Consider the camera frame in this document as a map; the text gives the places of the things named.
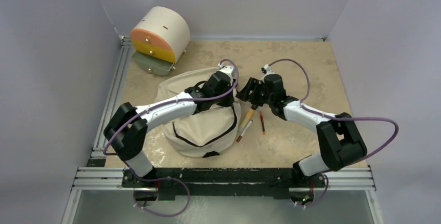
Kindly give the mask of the beige canvas backpack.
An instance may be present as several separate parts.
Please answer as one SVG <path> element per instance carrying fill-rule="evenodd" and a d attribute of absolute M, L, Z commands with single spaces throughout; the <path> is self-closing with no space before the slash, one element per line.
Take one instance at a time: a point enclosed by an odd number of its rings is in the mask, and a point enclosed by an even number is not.
<path fill-rule="evenodd" d="M 206 81 L 218 68 L 188 71 L 171 77 L 158 86 L 155 102 L 178 95 L 186 88 Z M 210 157 L 228 149 L 236 140 L 241 119 L 237 98 L 232 106 L 212 105 L 209 110 L 189 117 L 178 118 L 160 126 L 172 147 L 188 157 Z"/>

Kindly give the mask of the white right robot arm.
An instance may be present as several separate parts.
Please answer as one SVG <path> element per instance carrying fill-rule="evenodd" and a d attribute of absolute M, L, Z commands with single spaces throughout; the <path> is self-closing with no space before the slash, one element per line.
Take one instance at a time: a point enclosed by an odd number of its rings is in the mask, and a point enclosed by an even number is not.
<path fill-rule="evenodd" d="M 317 134 L 319 152 L 293 164 L 292 179 L 298 186 L 306 185 L 315 174 L 338 171 L 367 155 L 367 147 L 349 114 L 305 110 L 299 99 L 287 95 L 278 74 L 266 75 L 262 80 L 250 78 L 236 96 L 254 107 L 266 104 L 275 116 Z"/>

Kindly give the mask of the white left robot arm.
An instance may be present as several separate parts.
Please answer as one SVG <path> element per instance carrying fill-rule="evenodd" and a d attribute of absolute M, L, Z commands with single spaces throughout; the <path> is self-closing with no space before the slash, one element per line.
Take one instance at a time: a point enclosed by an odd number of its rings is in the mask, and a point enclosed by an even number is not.
<path fill-rule="evenodd" d="M 103 131 L 107 145 L 135 173 L 137 183 L 151 186 L 155 168 L 142 150 L 146 134 L 175 119 L 207 111 L 214 104 L 231 106 L 237 85 L 234 76 L 234 67 L 228 65 L 202 82 L 202 87 L 194 85 L 167 100 L 138 107 L 129 102 L 120 105 Z"/>

